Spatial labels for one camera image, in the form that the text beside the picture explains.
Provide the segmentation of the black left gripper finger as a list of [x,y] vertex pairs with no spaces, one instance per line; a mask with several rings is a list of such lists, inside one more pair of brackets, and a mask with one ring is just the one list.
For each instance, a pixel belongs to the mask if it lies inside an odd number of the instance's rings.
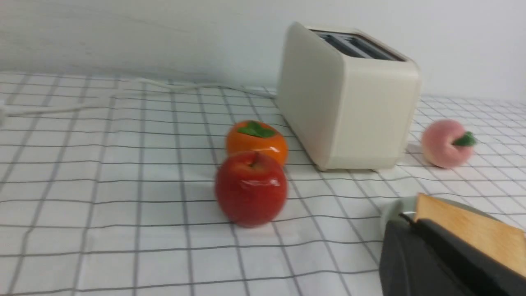
[[385,296],[524,296],[525,277],[430,219],[385,224],[379,277]]

